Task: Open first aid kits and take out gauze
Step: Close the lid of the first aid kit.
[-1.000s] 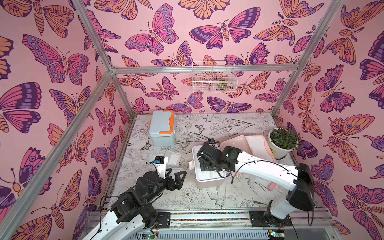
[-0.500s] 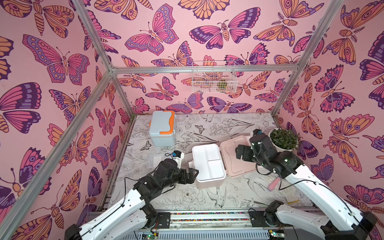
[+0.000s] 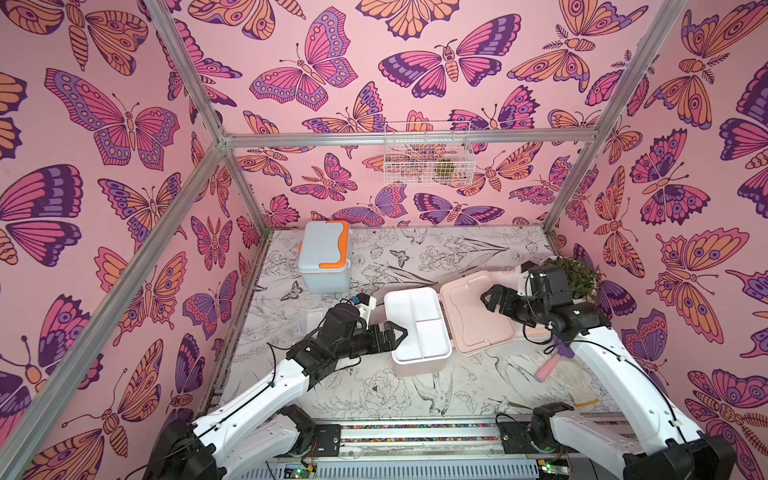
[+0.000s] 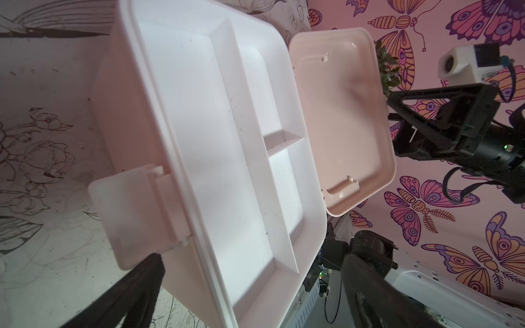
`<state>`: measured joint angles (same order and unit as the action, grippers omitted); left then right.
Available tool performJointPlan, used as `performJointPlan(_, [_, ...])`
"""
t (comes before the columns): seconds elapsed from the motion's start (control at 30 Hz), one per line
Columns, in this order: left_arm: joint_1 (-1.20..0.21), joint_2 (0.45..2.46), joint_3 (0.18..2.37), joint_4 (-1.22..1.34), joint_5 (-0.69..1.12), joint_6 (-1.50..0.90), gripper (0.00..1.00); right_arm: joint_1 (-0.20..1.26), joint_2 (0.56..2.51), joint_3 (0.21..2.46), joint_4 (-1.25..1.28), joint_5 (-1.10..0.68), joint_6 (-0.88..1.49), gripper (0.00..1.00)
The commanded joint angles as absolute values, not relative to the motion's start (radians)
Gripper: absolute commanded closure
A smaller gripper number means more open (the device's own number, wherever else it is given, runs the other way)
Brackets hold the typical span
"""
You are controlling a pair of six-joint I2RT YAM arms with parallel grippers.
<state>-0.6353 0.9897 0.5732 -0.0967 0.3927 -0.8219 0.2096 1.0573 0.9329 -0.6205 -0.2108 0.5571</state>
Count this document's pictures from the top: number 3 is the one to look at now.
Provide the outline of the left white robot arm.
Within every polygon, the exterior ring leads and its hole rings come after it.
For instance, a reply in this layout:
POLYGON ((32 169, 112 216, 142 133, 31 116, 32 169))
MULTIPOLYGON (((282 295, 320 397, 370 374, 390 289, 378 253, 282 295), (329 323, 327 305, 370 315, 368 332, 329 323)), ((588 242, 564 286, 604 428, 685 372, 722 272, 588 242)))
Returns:
POLYGON ((334 305, 244 393, 194 421, 168 423, 141 469, 144 478, 233 479, 274 456, 309 449, 315 423, 295 400, 340 361, 392 352, 409 336, 391 321, 370 324, 373 309, 370 303, 334 305))

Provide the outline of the white pink medicine chest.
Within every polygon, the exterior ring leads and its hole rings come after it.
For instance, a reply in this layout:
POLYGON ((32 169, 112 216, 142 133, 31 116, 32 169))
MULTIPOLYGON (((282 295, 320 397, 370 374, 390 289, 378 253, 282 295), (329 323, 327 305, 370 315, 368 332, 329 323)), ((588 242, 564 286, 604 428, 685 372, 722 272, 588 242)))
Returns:
POLYGON ((520 332, 543 334, 549 332, 549 328, 541 311, 542 304, 532 292, 528 277, 527 272, 518 270, 496 273, 496 282, 504 288, 497 310, 516 323, 520 332))

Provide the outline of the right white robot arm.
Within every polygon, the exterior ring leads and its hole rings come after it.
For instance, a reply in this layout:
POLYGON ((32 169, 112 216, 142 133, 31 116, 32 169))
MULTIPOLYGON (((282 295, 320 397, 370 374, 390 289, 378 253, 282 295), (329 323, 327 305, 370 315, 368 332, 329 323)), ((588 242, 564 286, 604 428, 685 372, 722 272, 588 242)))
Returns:
POLYGON ((576 302, 566 272, 529 265, 518 289, 494 284, 485 308, 524 327, 544 327, 597 377, 635 435, 628 439, 554 402, 534 409, 528 435, 547 452, 570 448, 619 479, 727 479, 736 452, 721 434, 707 434, 650 379, 592 302, 576 302))

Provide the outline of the beige pink first aid box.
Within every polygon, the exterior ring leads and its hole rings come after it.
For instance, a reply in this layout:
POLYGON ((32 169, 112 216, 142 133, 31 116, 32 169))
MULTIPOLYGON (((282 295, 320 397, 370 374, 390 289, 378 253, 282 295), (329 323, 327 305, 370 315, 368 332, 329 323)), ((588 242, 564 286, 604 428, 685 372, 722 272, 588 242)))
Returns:
POLYGON ((454 353, 527 354, 522 326, 488 311, 481 301, 481 295, 496 284, 520 288, 514 271, 480 271, 440 289, 387 293, 386 319, 407 330, 406 338, 391 354, 394 373, 399 377, 438 373, 454 353))

